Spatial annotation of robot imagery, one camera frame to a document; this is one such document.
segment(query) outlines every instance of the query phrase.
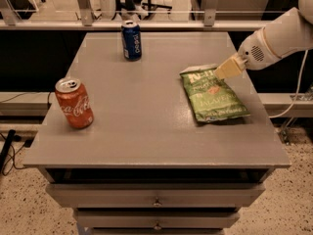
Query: pepsi can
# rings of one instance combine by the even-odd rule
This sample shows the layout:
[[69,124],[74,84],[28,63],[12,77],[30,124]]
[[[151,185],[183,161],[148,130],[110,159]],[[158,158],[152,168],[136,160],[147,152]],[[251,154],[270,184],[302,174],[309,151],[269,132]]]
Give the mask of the pepsi can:
[[136,61],[141,58],[141,37],[140,27],[137,23],[128,20],[121,26],[124,57],[129,61]]

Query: speckled floor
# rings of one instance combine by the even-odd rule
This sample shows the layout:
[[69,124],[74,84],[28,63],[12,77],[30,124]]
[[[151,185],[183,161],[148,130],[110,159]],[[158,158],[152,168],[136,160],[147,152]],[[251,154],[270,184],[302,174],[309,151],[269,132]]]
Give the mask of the speckled floor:
[[[241,218],[226,230],[227,235],[313,234],[312,122],[291,128],[291,145],[285,149],[292,166],[277,169],[266,180],[266,191],[249,208],[240,210]],[[31,136],[33,130],[20,135]],[[14,142],[15,149],[22,144]],[[22,166],[25,153],[27,148],[17,155],[17,167]],[[0,176],[0,235],[78,234],[72,210],[60,208],[45,193],[46,185],[46,179],[32,168],[12,169]]]

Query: drawer front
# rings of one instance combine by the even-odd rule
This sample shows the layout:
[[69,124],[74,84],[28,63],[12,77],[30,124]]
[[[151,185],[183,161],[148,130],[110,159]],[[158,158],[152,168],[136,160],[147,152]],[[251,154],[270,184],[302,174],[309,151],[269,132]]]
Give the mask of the drawer front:
[[263,184],[145,187],[52,184],[46,190],[65,208],[248,207],[265,190]]
[[79,225],[93,228],[229,228],[238,219],[237,212],[201,211],[75,211]]
[[222,229],[92,229],[92,235],[224,235]]

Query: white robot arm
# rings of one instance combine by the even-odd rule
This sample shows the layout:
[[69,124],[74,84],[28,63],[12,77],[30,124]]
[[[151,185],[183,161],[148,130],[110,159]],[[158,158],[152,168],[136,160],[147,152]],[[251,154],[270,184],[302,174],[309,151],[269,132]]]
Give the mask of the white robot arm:
[[223,79],[244,69],[262,70],[290,54],[313,49],[313,0],[299,0],[292,8],[244,40],[238,53],[216,71]]

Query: green chip bag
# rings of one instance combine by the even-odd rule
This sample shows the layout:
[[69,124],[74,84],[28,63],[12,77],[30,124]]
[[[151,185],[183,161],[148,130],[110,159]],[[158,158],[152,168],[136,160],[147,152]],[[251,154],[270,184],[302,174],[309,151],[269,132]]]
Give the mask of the green chip bag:
[[197,121],[248,116],[246,106],[235,92],[215,76],[216,68],[217,65],[189,67],[180,73]]

